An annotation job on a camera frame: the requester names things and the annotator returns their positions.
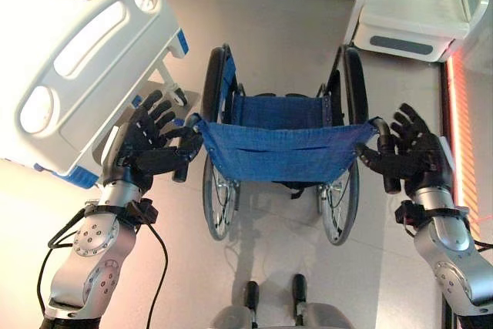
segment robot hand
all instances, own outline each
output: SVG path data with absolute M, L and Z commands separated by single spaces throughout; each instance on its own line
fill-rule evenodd
M 190 127 L 160 130 L 175 118 L 167 100 L 152 109 L 163 97 L 156 90 L 136 109 L 127 123 L 120 126 L 103 162 L 103 185 L 123 180 L 137 185 L 143 193 L 153 184 L 153 175 L 177 170 L 189 163 L 202 146 L 202 136 Z M 180 146 L 165 145 L 172 138 L 182 138 Z
M 357 144 L 357 153 L 363 163 L 373 171 L 390 178 L 404 179 L 408 196 L 416 190 L 430 186 L 442 186 L 447 190 L 452 186 L 452 171 L 440 140 L 431 133 L 424 120 L 408 104 L 401 105 L 396 112 L 397 122 L 391 128 L 397 133 L 392 141 L 397 147 L 381 153 L 364 144 Z

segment bed wheel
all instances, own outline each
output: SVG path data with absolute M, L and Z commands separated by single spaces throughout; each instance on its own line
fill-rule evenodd
M 173 92 L 170 92 L 169 94 L 171 95 L 171 97 L 173 98 L 173 100 L 176 102 L 178 106 L 186 106 L 186 104 L 188 103 L 188 101 L 186 100 L 185 93 L 181 88 L 178 88 Z

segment wheelchair push handle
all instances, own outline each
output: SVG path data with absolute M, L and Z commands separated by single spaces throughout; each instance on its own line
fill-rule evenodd
M 395 154 L 394 137 L 391 135 L 388 124 L 380 117 L 374 119 L 372 123 L 377 128 L 380 135 L 377 141 L 378 152 L 382 154 Z M 401 191 L 401 181 L 398 178 L 385 175 L 383 175 L 383 178 L 385 193 L 397 194 Z
M 199 122 L 200 117 L 198 115 L 191 115 L 185 121 L 185 126 L 193 128 L 197 122 Z M 179 139 L 178 147 L 182 147 L 184 138 Z M 185 183 L 186 177 L 188 175 L 188 163 L 173 171 L 172 179 L 176 183 Z

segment orange light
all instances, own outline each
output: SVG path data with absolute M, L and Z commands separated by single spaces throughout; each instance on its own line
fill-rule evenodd
M 460 54 L 447 61 L 450 94 L 452 150 L 455 159 L 455 201 L 469 208 L 469 223 L 473 238 L 479 239 L 478 197 L 475 162 L 472 152 L 468 95 Z

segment black cable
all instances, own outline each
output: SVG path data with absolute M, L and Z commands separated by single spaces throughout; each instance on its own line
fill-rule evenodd
M 153 303 L 151 304 L 151 308 L 149 310 L 149 316 L 147 317 L 146 329 L 150 329 L 151 319 L 153 317 L 154 306 L 156 305 L 157 297 L 159 296 L 159 292 L 161 291 L 161 287 L 163 286 L 164 277 L 166 276 L 166 272 L 168 270 L 168 250 L 166 249 L 166 245 L 164 244 L 163 239 L 161 239 L 159 234 L 156 232 L 156 230 L 150 224 L 146 215 L 144 215 L 144 213 L 134 203 L 132 203 L 132 208 L 142 217 L 143 220 L 145 220 L 146 225 L 149 227 L 151 232 L 154 234 L 154 237 L 156 237 L 156 239 L 159 241 L 159 244 L 161 244 L 161 247 L 162 247 L 163 252 L 164 252 L 164 257 L 166 259 L 166 261 L 164 263 L 163 275 L 161 275 L 161 280 L 159 281 L 159 285 L 157 286 L 156 294 L 154 295 Z
M 42 312 L 43 315 L 45 315 L 45 303 L 43 302 L 43 297 L 41 295 L 41 281 L 42 281 L 42 278 L 43 278 L 43 274 L 45 273 L 46 263 L 48 262 L 48 258 L 50 256 L 50 254 L 52 254 L 52 252 L 53 252 L 54 249 L 56 249 L 56 248 L 63 248 L 63 247 L 60 247 L 60 246 L 66 246 L 66 247 L 71 247 L 72 246 L 71 243 L 67 243 L 67 244 L 59 244 L 59 243 L 62 242 L 63 240 L 65 240 L 65 239 L 71 237 L 75 233 L 76 233 L 76 231 L 74 231 L 73 233 L 70 233 L 70 234 L 65 235 L 61 240 L 59 240 L 58 242 L 56 242 L 53 245 L 53 248 L 50 248 L 49 249 L 48 253 L 45 256 L 45 259 L 43 260 L 43 263 L 41 265 L 41 269 L 39 270 L 38 284 L 36 285 L 36 294 L 38 295 L 39 306 L 41 307 L 41 312 Z
M 493 248 L 493 244 L 480 242 L 479 240 L 475 240 L 475 245 L 482 247 L 478 250 L 478 252 L 484 252 Z
M 72 245 L 70 243 L 66 244 L 59 244 L 56 243 L 56 241 L 63 235 L 65 234 L 71 227 L 73 227 L 76 223 L 78 223 L 80 220 L 84 218 L 84 212 L 86 211 L 85 208 L 81 208 L 78 213 L 75 214 L 75 216 L 70 219 L 70 221 L 57 233 L 55 236 L 50 239 L 48 242 L 48 248 L 50 250 L 54 250 L 56 248 L 65 248 L 65 247 L 71 247 Z

